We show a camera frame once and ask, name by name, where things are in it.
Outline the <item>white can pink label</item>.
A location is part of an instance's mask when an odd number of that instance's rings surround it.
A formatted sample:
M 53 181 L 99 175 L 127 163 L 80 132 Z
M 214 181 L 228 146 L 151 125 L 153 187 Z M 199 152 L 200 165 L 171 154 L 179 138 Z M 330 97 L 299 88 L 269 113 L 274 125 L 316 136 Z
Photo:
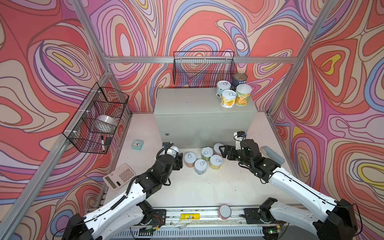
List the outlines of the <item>white can pink label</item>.
M 167 150 L 167 154 L 168 154 L 168 155 L 172 155 L 174 158 L 177 158 L 179 152 L 180 152 L 180 150 L 179 150 L 179 148 L 176 147 L 176 146 L 171 146 L 171 147 Z

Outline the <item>white can teal label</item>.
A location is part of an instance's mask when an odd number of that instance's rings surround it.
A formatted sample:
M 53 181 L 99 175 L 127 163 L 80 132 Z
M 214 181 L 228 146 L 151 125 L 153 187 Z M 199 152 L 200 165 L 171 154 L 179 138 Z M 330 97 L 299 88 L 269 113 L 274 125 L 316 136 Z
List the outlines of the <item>white can teal label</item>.
M 198 160 L 195 161 L 194 168 L 195 168 L 195 172 L 198 175 L 205 174 L 206 171 L 207 171 L 207 167 L 208 167 L 208 164 L 207 164 L 207 162 L 205 160 L 198 159 Z

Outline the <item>white can yellow orange label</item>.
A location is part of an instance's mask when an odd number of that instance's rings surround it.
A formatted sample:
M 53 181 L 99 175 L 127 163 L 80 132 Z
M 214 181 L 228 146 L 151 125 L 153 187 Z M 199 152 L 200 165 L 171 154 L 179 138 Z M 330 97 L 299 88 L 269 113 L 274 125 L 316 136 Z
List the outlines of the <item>white can yellow orange label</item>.
M 221 106 L 223 108 L 232 108 L 235 105 L 237 93 L 232 90 L 224 90 L 221 96 Z

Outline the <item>yellow peach can plastic lid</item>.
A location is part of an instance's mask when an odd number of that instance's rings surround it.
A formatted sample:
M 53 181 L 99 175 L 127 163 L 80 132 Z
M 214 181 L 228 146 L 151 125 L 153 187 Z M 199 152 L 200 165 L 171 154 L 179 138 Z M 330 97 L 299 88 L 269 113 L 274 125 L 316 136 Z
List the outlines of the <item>yellow peach can plastic lid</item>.
M 251 96 L 252 87 L 248 84 L 240 84 L 236 88 L 237 97 L 235 100 L 235 104 L 237 106 L 245 106 Z

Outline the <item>light blue spotted can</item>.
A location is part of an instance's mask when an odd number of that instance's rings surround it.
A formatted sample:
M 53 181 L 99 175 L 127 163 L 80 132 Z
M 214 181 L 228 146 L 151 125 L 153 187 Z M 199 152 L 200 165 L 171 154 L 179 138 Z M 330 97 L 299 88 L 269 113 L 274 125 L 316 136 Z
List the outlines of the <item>light blue spotted can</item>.
M 217 82 L 217 88 L 216 88 L 216 95 L 217 97 L 222 96 L 222 92 L 225 90 L 230 90 L 231 89 L 231 83 L 228 81 L 219 81 Z

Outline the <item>dark blue tomato can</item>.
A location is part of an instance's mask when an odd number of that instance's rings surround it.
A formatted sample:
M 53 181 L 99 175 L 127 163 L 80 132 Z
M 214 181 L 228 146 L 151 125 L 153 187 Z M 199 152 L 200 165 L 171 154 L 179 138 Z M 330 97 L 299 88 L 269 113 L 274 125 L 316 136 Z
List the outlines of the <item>dark blue tomato can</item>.
M 245 73 L 234 73 L 232 75 L 231 89 L 236 90 L 238 85 L 245 84 L 247 82 L 248 76 Z

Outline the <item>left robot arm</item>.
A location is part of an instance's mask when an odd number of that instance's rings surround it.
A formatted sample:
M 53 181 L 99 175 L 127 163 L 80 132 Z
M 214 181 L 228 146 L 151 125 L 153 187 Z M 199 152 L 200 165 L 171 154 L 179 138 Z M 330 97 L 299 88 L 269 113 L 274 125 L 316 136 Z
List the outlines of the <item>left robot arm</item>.
M 101 208 L 70 218 L 63 240 L 110 240 L 125 228 L 147 224 L 154 217 L 146 201 L 163 186 L 170 186 L 172 171 L 183 167 L 183 154 L 167 146 L 156 155 L 152 167 L 131 179 L 127 190 Z

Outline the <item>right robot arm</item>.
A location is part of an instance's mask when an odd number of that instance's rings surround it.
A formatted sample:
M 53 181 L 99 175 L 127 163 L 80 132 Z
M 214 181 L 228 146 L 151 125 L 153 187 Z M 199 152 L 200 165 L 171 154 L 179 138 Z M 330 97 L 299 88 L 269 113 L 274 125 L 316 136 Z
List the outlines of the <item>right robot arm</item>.
M 256 220 L 269 224 L 282 221 L 304 229 L 320 240 L 351 240 L 358 233 L 354 205 L 347 200 L 328 197 L 306 185 L 280 162 L 263 157 L 252 139 L 236 140 L 235 146 L 220 146 L 224 158 L 237 161 L 263 184 L 271 184 L 299 201 L 305 210 L 268 198 L 255 214 Z

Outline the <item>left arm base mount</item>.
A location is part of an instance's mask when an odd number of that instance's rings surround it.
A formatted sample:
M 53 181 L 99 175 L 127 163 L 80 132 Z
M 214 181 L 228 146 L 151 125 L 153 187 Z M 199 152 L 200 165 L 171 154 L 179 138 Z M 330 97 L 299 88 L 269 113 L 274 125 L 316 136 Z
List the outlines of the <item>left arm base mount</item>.
M 166 209 L 154 209 L 151 213 L 144 215 L 142 221 L 135 224 L 134 227 L 152 226 L 161 227 L 166 223 L 167 210 Z

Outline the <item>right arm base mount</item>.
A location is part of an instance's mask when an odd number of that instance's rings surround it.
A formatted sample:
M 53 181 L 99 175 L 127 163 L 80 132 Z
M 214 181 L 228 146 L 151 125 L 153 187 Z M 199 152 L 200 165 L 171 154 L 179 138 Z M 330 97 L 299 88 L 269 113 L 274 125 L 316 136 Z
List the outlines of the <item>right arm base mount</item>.
M 277 224 L 284 225 L 286 222 L 279 221 L 272 216 L 271 208 L 245 208 L 241 215 L 247 224 Z

